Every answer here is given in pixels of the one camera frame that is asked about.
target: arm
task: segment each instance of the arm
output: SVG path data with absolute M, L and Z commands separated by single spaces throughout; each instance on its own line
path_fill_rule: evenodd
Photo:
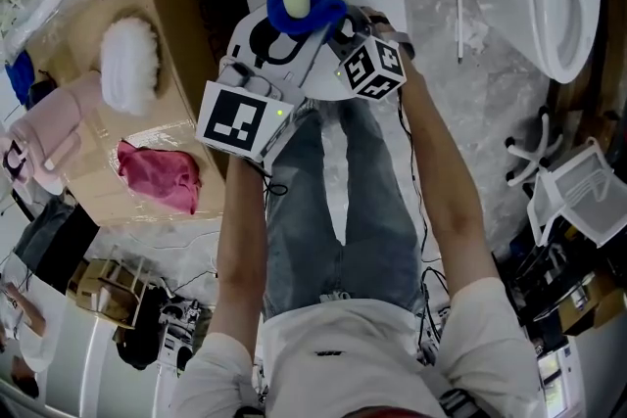
M 7 294 L 16 301 L 28 318 L 28 327 L 39 337 L 43 337 L 46 331 L 46 320 L 41 316 L 39 308 L 32 304 L 20 293 L 15 284 L 9 284 Z
M 477 189 L 440 117 L 424 77 L 402 52 L 408 82 L 403 107 L 420 175 L 424 204 L 438 241 L 451 297 L 485 277 L 499 278 L 488 250 Z
M 265 290 L 267 237 L 264 183 L 242 159 L 231 157 L 217 246 L 219 295 L 209 333 L 223 333 L 255 357 Z

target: pink tumbler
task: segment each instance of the pink tumbler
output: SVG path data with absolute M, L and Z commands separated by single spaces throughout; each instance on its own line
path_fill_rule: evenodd
M 3 167 L 14 184 L 34 178 L 45 186 L 57 180 L 80 149 L 78 126 L 101 101 L 100 73 L 91 71 L 55 89 L 16 120 L 0 138 Z M 53 157 L 54 166 L 47 167 Z

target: white t-shirt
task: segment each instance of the white t-shirt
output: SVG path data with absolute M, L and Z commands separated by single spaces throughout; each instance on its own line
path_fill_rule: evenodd
M 30 329 L 22 309 L 4 293 L 0 298 L 0 321 L 7 337 L 16 338 L 20 343 L 20 352 L 28 367 L 41 373 L 55 356 L 68 299 L 34 275 L 25 280 L 27 274 L 26 265 L 16 255 L 10 255 L 2 270 L 2 284 L 12 282 L 20 287 L 20 292 L 37 307 L 46 321 L 43 337 Z
M 420 378 L 416 331 L 411 313 L 375 300 L 326 302 L 270 319 L 262 330 L 266 416 L 341 418 L 388 406 L 444 418 Z M 545 415 L 535 352 L 497 279 L 454 296 L 436 368 L 506 417 Z M 246 349 L 210 334 L 179 380 L 172 416 L 232 418 L 243 406 L 259 407 L 251 376 Z

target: person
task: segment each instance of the person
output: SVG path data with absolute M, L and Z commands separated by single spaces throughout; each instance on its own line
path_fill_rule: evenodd
M 5 351 L 9 338 L 20 341 L 22 356 L 14 356 L 11 366 L 13 383 L 26 395 L 39 397 L 39 387 L 35 372 L 41 372 L 49 365 L 43 343 L 46 334 L 46 320 L 39 308 L 32 304 L 16 287 L 9 283 L 3 287 L 6 302 L 13 306 L 14 315 L 4 316 L 0 322 L 0 352 Z M 13 325 L 7 329 L 5 322 L 13 319 Z
M 393 29 L 381 13 L 367 14 L 379 31 Z M 326 205 L 319 112 L 298 118 L 272 166 L 272 182 L 288 192 L 270 195 L 267 221 L 261 177 L 230 158 L 217 306 L 178 382 L 174 416 L 441 418 L 451 411 L 428 385 L 434 372 L 491 412 L 542 415 L 536 356 L 488 250 L 476 187 L 424 78 L 401 52 L 402 105 L 452 297 L 433 371 L 416 360 L 421 240 L 368 103 L 349 100 L 337 105 L 348 139 L 344 245 Z M 264 407 L 251 386 L 260 312 Z

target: person's left arm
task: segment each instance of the person's left arm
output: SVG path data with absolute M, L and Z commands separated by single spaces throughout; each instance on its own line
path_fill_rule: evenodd
M 24 311 L 24 314 L 28 318 L 28 327 L 32 332 L 43 338 L 46 332 L 46 319 L 43 318 L 39 308 L 32 304 L 15 286 L 15 284 L 9 284 L 7 286 L 7 295 L 16 301 L 18 306 Z
M 217 246 L 219 294 L 209 334 L 174 393 L 175 416 L 232 418 L 257 407 L 251 385 L 265 291 L 264 183 L 246 161 L 230 158 Z

